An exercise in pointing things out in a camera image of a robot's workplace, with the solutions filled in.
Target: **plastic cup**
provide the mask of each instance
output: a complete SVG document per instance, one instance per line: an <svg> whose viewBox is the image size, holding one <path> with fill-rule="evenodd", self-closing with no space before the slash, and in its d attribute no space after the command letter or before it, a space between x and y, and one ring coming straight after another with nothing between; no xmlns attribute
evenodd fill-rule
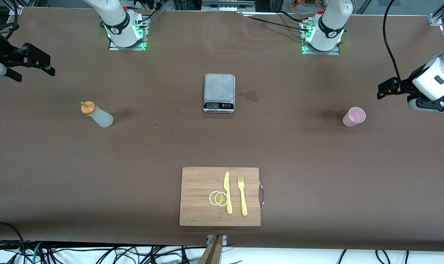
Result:
<svg viewBox="0 0 444 264"><path fill-rule="evenodd" d="M347 114L343 117L343 124L346 127L353 127L366 120L366 112L360 107L353 107L349 109Z"/></svg>

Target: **plastic bottle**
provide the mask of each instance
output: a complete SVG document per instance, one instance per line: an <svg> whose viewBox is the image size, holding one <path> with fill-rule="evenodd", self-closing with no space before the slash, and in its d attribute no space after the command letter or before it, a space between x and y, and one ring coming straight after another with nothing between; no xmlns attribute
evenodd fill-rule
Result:
<svg viewBox="0 0 444 264"><path fill-rule="evenodd" d="M82 113L93 118L95 122L101 127L109 127L113 123L113 116L101 110L96 104L91 101L80 102L82 105Z"/></svg>

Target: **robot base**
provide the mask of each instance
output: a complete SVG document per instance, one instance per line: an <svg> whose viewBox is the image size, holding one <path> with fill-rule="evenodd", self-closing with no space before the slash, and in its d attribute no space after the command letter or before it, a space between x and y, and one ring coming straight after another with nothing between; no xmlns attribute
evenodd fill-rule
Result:
<svg viewBox="0 0 444 264"><path fill-rule="evenodd" d="M138 30L136 30L136 32L138 34L142 34L143 37L140 40L138 40L134 45L129 46L129 47L118 47L110 39L110 43L108 44L108 50L135 50L135 51L147 50L147 39L149 36L149 26L150 26L150 19L142 22L142 25L141 25L142 29L138 29Z"/></svg>
<svg viewBox="0 0 444 264"><path fill-rule="evenodd" d="M339 44L332 50L321 51L314 48L309 42L306 41L307 35L311 34L311 31L314 31L315 28L312 27L312 17L309 17L305 22L299 22L301 29L308 29L308 32L301 31L300 37L302 39L302 54L314 54L314 55L339 55Z"/></svg>

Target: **water spill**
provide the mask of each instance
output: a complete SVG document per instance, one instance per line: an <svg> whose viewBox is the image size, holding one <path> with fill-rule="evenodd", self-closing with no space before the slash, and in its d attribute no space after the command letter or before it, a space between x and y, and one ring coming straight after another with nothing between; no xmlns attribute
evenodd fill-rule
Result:
<svg viewBox="0 0 444 264"><path fill-rule="evenodd" d="M250 102L254 103L259 102L259 96L256 94L255 90L250 90L248 92L239 92L238 96L243 97L244 99L247 99Z"/></svg>

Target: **black cable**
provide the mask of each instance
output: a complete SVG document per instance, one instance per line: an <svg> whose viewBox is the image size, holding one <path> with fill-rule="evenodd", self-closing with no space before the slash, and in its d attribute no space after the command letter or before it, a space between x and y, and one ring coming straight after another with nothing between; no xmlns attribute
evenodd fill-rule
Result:
<svg viewBox="0 0 444 264"><path fill-rule="evenodd" d="M395 57L391 53L390 46L388 45L388 40L386 39L386 17L388 16L388 11L390 10L390 7L394 1L395 0L390 1L390 3L388 4L388 7L386 7L385 15L383 16L383 41L385 42L386 50L388 51L391 61L393 62L393 67L395 68L396 77L398 78L398 82L399 82L400 86L403 87L403 82L401 82L401 77L399 75L398 66L396 65Z"/></svg>
<svg viewBox="0 0 444 264"><path fill-rule="evenodd" d="M137 262L136 262L136 260L135 260L134 258L132 258L132 257L126 255L126 254L125 254L124 256L127 257L127 258L129 258L129 259L132 259L132 261L134 261L134 264L137 264Z"/></svg>
<svg viewBox="0 0 444 264"><path fill-rule="evenodd" d="M23 259L24 259L24 263L26 262L25 259L27 259L30 263L33 263L33 260L31 260L31 259L29 258L29 256L31 257L31 255L23 254L23 253L18 253L18 252L16 252L16 251L10 251L9 249L4 249L4 251L12 252L12 253L18 254L19 256L22 256Z"/></svg>
<svg viewBox="0 0 444 264"><path fill-rule="evenodd" d="M127 253L128 251L130 251L131 249L133 249L133 248L135 248L135 247L130 247L130 248L126 249L123 253L120 253L120 254L119 254L119 257L118 257L118 254L116 254L116 250L115 250L116 257L115 257L115 260L113 261L113 264L115 264L116 261L118 261L118 259L119 259L120 257L122 257L122 256L127 256L126 253Z"/></svg>
<svg viewBox="0 0 444 264"><path fill-rule="evenodd" d="M43 254L43 249L38 248L38 251L36 252L36 255L38 257L40 257L40 263L41 264L43 264L43 263L51 264L51 262L46 262L46 257Z"/></svg>
<svg viewBox="0 0 444 264"><path fill-rule="evenodd" d="M56 263L56 261L57 261L57 262L59 262L59 264L64 264L59 259L56 259L56 257L53 254L53 249L52 248L49 248L49 251L51 252L51 257L53 258L53 262L54 263Z"/></svg>
<svg viewBox="0 0 444 264"><path fill-rule="evenodd" d="M388 261L388 264L391 264L390 259L389 259L389 257L388 257L388 254L387 254L384 250L381 250L381 251L383 252L383 254L385 254L385 257L386 257L386 260ZM375 251L375 256L377 257L378 261L380 261L381 264L385 264L385 263L380 259L380 257L378 256L378 250Z"/></svg>
<svg viewBox="0 0 444 264"><path fill-rule="evenodd" d="M95 264L101 264L103 262L103 260L105 260L105 258L111 253L113 252L117 247L114 247L112 249L109 249L105 254L103 254L98 260L97 262L95 262Z"/></svg>
<svg viewBox="0 0 444 264"><path fill-rule="evenodd" d="M49 248L47 249L46 252L48 253L48 255L51 255L51 259L53 260L53 263L54 263L54 264L58 264L58 263L56 262L56 257L54 257L53 249L49 247Z"/></svg>
<svg viewBox="0 0 444 264"><path fill-rule="evenodd" d="M108 251L108 250L110 250L110 249L113 249L113 247L112 248L106 248L106 249L57 249L57 250L55 250L55 251L53 251L53 253L57 253L57 252L59 252L59 251L64 251L64 250L67 250L67 251L80 251L80 252L87 252L87 251Z"/></svg>
<svg viewBox="0 0 444 264"><path fill-rule="evenodd" d="M144 21L150 19L150 17L151 17L153 14L155 14L155 12L157 12L158 10L159 10L159 9L154 10L154 11L153 11L148 17L146 17L146 18L144 18L144 19L142 19L142 20L139 20L137 23L139 24L139 23L142 23L142 22L144 22Z"/></svg>
<svg viewBox="0 0 444 264"><path fill-rule="evenodd" d="M15 22L10 22L10 23L7 23L5 25L1 25L0 26L0 32L2 30L6 29L6 28L9 28L9 27L12 27L11 29L9 29L10 30L9 34L11 34L12 32L14 32L14 31L16 31L18 29L18 24L15 23Z"/></svg>
<svg viewBox="0 0 444 264"><path fill-rule="evenodd" d="M181 264L189 264L190 260L186 255L185 247L181 247Z"/></svg>
<svg viewBox="0 0 444 264"><path fill-rule="evenodd" d="M294 20L295 22L302 22L302 20L304 20L304 19L297 19L297 18L295 18L295 17L289 15L287 12L285 12L285 11L283 11L283 10L279 10L279 11L277 11L276 13L284 14L284 15L286 15L287 17L289 17L291 20Z"/></svg>
<svg viewBox="0 0 444 264"><path fill-rule="evenodd" d="M286 28L291 28L291 29L296 29L296 30L306 31L306 32L308 31L307 29L301 29L301 28L297 28L297 27L291 27L291 26L288 26L288 25L283 25L283 24L279 24L279 23L276 23L276 22L271 22L271 21L267 21L267 20L259 19L259 18L256 18L256 17L250 17L250 16L249 16L249 18L254 19L254 20L258 20L258 21L261 21L261 22L266 22L266 23L269 23L269 24L273 24L273 25L281 26L281 27L286 27Z"/></svg>
<svg viewBox="0 0 444 264"><path fill-rule="evenodd" d="M341 253L341 256L339 256L339 260L338 260L337 264L341 264L341 261L343 261L343 257L344 257L344 254L346 254L346 250L347 249L343 250L343 252Z"/></svg>
<svg viewBox="0 0 444 264"><path fill-rule="evenodd" d="M13 229L13 230L16 232L16 234L18 235L18 238L20 239L20 241L21 241L21 243L22 243L23 254L26 255L25 242L23 241L23 237L22 237L22 235L20 234L20 232L18 232L18 230L17 230L13 225L11 225L11 224L9 224L9 223L6 223L6 222L0 222L0 224L3 225L3 226L8 226L8 227L10 227L11 229Z"/></svg>
<svg viewBox="0 0 444 264"><path fill-rule="evenodd" d="M17 10L17 6L16 6L15 0L12 0L12 4L14 5L14 23L17 23L17 20L18 20L18 14L17 14L18 10ZM9 34L7 34L7 36L5 38L9 39L9 37L12 36L14 31L16 31L16 29L11 28Z"/></svg>
<svg viewBox="0 0 444 264"><path fill-rule="evenodd" d="M406 257L404 258L404 264L408 264L409 250L406 251Z"/></svg>
<svg viewBox="0 0 444 264"><path fill-rule="evenodd" d="M150 253L147 256L145 256L145 258L141 261L140 264L150 263L152 261L152 259L155 258L156 254L162 249L164 249L164 247L162 247L162 246L157 246L157 247L155 247L155 249L154 249L154 247L152 247L152 249L150 250Z"/></svg>

